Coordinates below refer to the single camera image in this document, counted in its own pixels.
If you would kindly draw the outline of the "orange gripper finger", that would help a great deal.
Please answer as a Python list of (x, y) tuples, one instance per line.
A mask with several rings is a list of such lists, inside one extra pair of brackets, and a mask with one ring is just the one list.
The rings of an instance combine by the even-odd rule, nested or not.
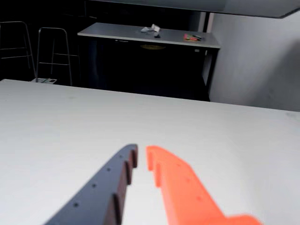
[(148, 170), (160, 188), (170, 225), (259, 225), (250, 215), (225, 216), (191, 166), (158, 147), (146, 148)]

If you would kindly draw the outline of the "dark navy gripper finger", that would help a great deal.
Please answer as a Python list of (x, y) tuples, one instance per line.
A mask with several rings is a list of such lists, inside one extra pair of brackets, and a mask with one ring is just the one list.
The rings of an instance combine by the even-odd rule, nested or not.
[(46, 224), (120, 225), (137, 160), (138, 146), (124, 146)]

